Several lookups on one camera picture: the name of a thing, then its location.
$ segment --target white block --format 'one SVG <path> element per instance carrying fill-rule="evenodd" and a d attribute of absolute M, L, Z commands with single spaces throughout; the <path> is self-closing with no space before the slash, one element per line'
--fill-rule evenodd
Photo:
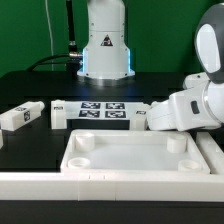
<path fill-rule="evenodd" d="M 135 114 L 130 117 L 129 130 L 145 131 L 148 127 L 146 114 L 150 109 L 151 107 L 148 104 L 138 106 Z"/>
<path fill-rule="evenodd" d="M 23 125 L 41 116 L 43 102 L 26 102 L 0 116 L 1 129 L 15 131 Z"/>
<path fill-rule="evenodd" d="M 2 137 L 2 131 L 0 130 L 0 149 L 3 146 L 3 137 Z"/>
<path fill-rule="evenodd" d="M 51 101 L 51 128 L 52 129 L 67 128 L 64 100 Z"/>
<path fill-rule="evenodd" d="M 130 118 L 129 130 L 144 131 L 147 129 L 147 118 L 145 115 L 134 114 Z"/>
<path fill-rule="evenodd" d="M 197 133 L 197 145 L 212 174 L 224 174 L 224 153 L 208 132 Z"/>

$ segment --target cable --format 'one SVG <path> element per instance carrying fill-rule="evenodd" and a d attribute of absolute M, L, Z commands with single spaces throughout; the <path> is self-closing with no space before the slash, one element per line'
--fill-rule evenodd
<path fill-rule="evenodd" d="M 48 29 L 50 34 L 50 41 L 51 41 L 51 55 L 54 55 L 54 39 L 52 34 L 52 27 L 51 27 L 51 20 L 49 15 L 49 8 L 48 8 L 48 0 L 45 0 L 45 9 L 47 14 L 47 22 L 48 22 Z"/>
<path fill-rule="evenodd" d="M 36 68 L 37 66 L 42 66 L 42 65 L 65 65 L 67 64 L 67 62 L 46 62 L 46 63 L 39 63 L 36 64 L 35 67 L 32 68 L 32 70 L 30 70 L 30 72 L 32 72 L 34 70 L 34 68 Z"/>
<path fill-rule="evenodd" d="M 32 72 L 34 68 L 36 68 L 37 66 L 39 66 L 40 64 L 42 64 L 45 61 L 49 61 L 49 60 L 56 59 L 56 58 L 66 58 L 66 57 L 69 58 L 69 54 L 59 54 L 59 55 L 53 55 L 50 57 L 43 58 L 43 59 L 37 61 L 35 64 L 31 65 L 29 68 L 27 68 L 26 71 Z"/>

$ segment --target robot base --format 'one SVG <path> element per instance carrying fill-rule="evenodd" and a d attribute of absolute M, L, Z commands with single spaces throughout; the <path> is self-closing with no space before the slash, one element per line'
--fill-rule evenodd
<path fill-rule="evenodd" d="M 130 73 L 130 75 L 127 75 L 126 77 L 121 79 L 93 79 L 85 75 L 78 74 L 77 79 L 80 82 L 85 82 L 90 85 L 96 86 L 121 86 L 133 83 L 135 81 L 135 73 Z"/>

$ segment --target white tray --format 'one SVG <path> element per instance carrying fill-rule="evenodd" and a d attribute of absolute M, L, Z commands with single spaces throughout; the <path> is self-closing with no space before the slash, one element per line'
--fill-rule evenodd
<path fill-rule="evenodd" d="M 178 148 L 176 153 L 168 151 L 167 141 L 170 136 L 186 138 L 186 151 L 178 152 Z M 210 173 L 196 144 L 186 132 L 180 134 L 152 131 L 75 130 L 71 133 L 61 171 L 78 170 L 80 173 L 85 172 L 84 168 L 88 168 L 88 172 L 104 170 L 107 173 L 108 171 L 180 172 L 181 167 L 178 168 L 178 165 L 186 160 L 188 172 Z"/>

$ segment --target white plastic panel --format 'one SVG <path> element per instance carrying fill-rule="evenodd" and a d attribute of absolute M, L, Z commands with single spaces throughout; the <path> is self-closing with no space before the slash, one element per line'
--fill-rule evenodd
<path fill-rule="evenodd" d="M 197 133 L 197 145 L 212 174 L 224 174 L 224 153 L 207 132 Z"/>
<path fill-rule="evenodd" d="M 0 149 L 3 146 L 3 137 L 2 137 L 2 130 L 0 130 Z"/>
<path fill-rule="evenodd" d="M 203 66 L 209 73 L 221 68 L 219 49 L 213 27 L 205 24 L 197 33 L 197 49 Z"/>

